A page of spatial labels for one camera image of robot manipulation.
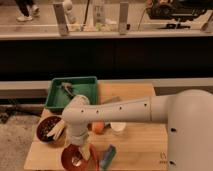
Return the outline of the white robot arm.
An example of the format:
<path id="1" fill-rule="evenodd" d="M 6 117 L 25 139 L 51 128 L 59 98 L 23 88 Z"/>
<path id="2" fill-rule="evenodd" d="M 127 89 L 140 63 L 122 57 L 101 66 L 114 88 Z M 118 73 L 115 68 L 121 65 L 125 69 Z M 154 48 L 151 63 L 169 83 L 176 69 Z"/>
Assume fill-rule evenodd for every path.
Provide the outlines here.
<path id="1" fill-rule="evenodd" d="M 86 140 L 94 121 L 165 123 L 168 130 L 168 171 L 213 171 L 213 94 L 185 90 L 102 105 L 85 105 L 75 97 L 62 118 L 72 128 L 72 143 Z"/>

